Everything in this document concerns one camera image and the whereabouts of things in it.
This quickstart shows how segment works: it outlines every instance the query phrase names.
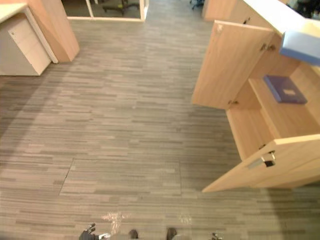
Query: cabinet shelf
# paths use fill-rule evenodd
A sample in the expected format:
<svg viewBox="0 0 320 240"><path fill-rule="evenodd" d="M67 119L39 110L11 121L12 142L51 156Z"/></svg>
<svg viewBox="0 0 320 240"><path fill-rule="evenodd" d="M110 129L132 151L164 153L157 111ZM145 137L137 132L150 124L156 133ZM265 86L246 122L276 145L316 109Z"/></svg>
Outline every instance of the cabinet shelf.
<svg viewBox="0 0 320 240"><path fill-rule="evenodd" d="M230 108L226 115L242 161L274 139L260 109Z"/></svg>
<svg viewBox="0 0 320 240"><path fill-rule="evenodd" d="M278 103L263 79L249 79L262 115L275 138L320 133L320 125L305 105Z"/></svg>

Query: glass partition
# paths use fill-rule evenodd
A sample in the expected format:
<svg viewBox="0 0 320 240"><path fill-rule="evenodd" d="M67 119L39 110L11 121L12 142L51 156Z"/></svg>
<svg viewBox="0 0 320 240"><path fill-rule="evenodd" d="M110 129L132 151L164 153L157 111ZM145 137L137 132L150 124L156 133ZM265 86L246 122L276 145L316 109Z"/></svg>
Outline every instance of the glass partition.
<svg viewBox="0 0 320 240"><path fill-rule="evenodd" d="M140 0L98 0L91 2L94 17L140 19Z"/></svg>
<svg viewBox="0 0 320 240"><path fill-rule="evenodd" d="M144 21L149 0L61 0L66 15L76 19Z"/></svg>
<svg viewBox="0 0 320 240"><path fill-rule="evenodd" d="M61 0L68 17L90 17L86 0Z"/></svg>

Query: gray striped carpet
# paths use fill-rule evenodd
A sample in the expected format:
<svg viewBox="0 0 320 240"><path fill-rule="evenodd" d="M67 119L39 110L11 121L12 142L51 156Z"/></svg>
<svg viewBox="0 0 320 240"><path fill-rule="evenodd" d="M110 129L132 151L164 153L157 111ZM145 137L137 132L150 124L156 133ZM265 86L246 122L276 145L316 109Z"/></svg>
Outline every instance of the gray striped carpet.
<svg viewBox="0 0 320 240"><path fill-rule="evenodd" d="M320 188L201 189L240 162L223 110L191 104L212 23L152 0L146 23L72 21L81 51L0 78L0 236L317 240Z"/></svg>

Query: drawer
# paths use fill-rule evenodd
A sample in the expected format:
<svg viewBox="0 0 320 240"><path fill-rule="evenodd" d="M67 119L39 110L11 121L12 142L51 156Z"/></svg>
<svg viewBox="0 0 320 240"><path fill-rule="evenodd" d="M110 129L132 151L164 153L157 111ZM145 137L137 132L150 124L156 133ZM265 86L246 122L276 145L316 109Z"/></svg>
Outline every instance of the drawer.
<svg viewBox="0 0 320 240"><path fill-rule="evenodd" d="M243 0L237 0L229 20L238 24L272 28L272 26L262 16L260 16Z"/></svg>
<svg viewBox="0 0 320 240"><path fill-rule="evenodd" d="M41 43L37 43L35 46L33 46L28 54L25 55L25 57L39 75L51 62L46 50L41 45Z"/></svg>
<svg viewBox="0 0 320 240"><path fill-rule="evenodd" d="M40 41L37 35L34 32L31 32L26 36L26 38L17 43L17 46L20 48L21 52L24 55L27 55L37 44L40 44Z"/></svg>
<svg viewBox="0 0 320 240"><path fill-rule="evenodd" d="M8 33L16 44L24 41L34 31L24 14L19 14L14 17L14 25L8 29Z"/></svg>

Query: purple folder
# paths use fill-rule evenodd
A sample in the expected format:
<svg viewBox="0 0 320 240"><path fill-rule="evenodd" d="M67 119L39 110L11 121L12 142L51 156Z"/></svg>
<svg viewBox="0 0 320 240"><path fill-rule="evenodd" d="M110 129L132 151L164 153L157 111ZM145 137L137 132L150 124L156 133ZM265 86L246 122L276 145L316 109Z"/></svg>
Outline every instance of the purple folder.
<svg viewBox="0 0 320 240"><path fill-rule="evenodd" d="M264 76L264 81L278 103L306 104L308 101L287 76Z"/></svg>

